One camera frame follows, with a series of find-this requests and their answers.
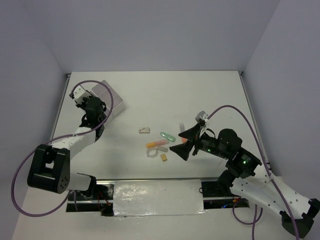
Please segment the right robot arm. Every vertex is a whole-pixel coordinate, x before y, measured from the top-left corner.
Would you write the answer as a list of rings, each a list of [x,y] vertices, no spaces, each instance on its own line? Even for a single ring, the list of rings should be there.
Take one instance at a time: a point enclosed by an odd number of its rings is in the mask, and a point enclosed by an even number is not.
[[[217,137],[212,137],[202,128],[196,124],[180,133],[187,141],[169,149],[184,161],[199,151],[224,159],[226,169],[217,180],[221,195],[233,194],[247,199],[274,213],[287,232],[305,238],[320,211],[319,200],[299,194],[280,177],[267,173],[262,160],[242,147],[242,139],[234,130],[225,128]]]

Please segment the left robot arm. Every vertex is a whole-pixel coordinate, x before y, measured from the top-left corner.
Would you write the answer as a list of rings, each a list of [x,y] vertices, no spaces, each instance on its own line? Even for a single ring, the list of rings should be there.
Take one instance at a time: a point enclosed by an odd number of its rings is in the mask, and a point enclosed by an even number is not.
[[[84,110],[81,124],[71,137],[53,144],[39,145],[33,155],[27,185],[57,194],[79,191],[86,199],[97,196],[94,176],[71,172],[71,160],[102,136],[106,119],[106,104],[96,96],[85,97],[77,107]]]

